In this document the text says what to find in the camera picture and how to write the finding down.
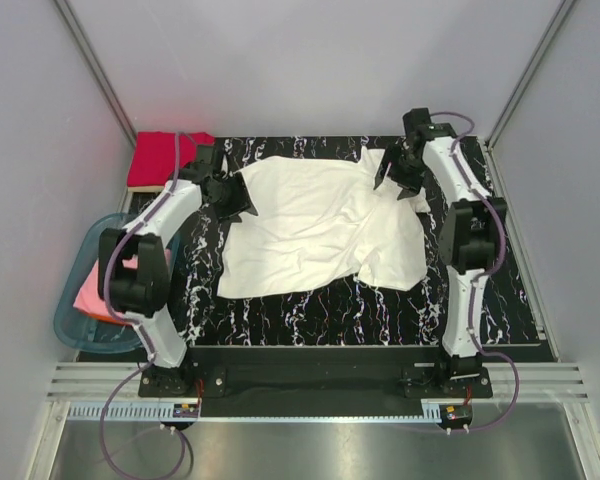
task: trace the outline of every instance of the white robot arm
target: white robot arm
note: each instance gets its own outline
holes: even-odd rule
[[[214,207],[218,221],[240,221],[238,214],[243,212],[257,215],[242,174],[225,176],[221,171],[223,159],[222,150],[199,145],[196,161],[179,171],[175,185],[168,181],[162,193],[136,219],[122,229],[107,229],[100,236],[98,293],[105,298],[107,265],[125,235],[133,232],[114,260],[109,297],[113,309],[124,313],[138,332],[159,369],[180,367],[187,352],[167,308],[170,278],[164,246],[205,202]],[[138,257],[138,268],[125,268],[123,260],[134,255]]]
[[[415,195],[427,169],[440,184],[449,207],[438,239],[449,274],[449,306],[436,383],[478,377],[483,373],[480,328],[487,282],[483,274],[494,264],[501,241],[483,199],[489,199],[502,224],[506,203],[492,198],[478,182],[451,125],[433,123],[426,108],[411,110],[403,122],[406,140],[385,150],[376,188],[388,177],[403,188],[398,199]]]

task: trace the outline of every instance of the white cloth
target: white cloth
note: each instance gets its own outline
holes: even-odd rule
[[[250,298],[301,292],[358,273],[371,286],[409,290],[427,273],[415,212],[424,189],[397,201],[387,179],[373,190],[384,150],[358,163],[269,157],[243,168],[259,216],[231,225],[218,295]]]

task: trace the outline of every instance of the white wall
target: white wall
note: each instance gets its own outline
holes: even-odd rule
[[[71,0],[140,130],[400,134],[415,106],[488,134],[560,0]]]
[[[600,423],[600,0],[578,4],[496,155],[558,348],[582,366]]]
[[[23,478],[82,238],[113,211],[130,147],[50,0],[0,1],[0,480]]]

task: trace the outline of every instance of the blue plastic tray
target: blue plastic tray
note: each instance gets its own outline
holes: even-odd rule
[[[133,328],[101,322],[73,308],[73,302],[80,288],[98,259],[100,234],[106,228],[121,228],[135,217],[136,215],[126,213],[107,215],[98,220],[87,232],[53,318],[56,336],[65,345],[91,353],[124,353],[135,350],[141,345]],[[179,245],[180,236],[176,234],[169,243],[171,272],[173,272]]]

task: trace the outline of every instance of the black marble surface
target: black marble surface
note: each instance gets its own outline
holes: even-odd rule
[[[230,169],[281,155],[358,161],[362,146],[385,148],[400,137],[284,137],[218,139]],[[462,148],[476,177],[491,188],[475,138]],[[189,345],[435,345],[444,333],[449,285],[437,255],[446,206],[433,175],[425,180],[431,213],[419,214],[425,231],[427,277],[409,292],[364,285],[345,277],[310,291],[227,300],[216,296],[227,226],[218,226],[203,206],[181,230],[169,308]],[[135,194],[131,212],[154,198]],[[535,323],[507,245],[502,269],[489,280],[483,308],[484,343],[537,343]]]

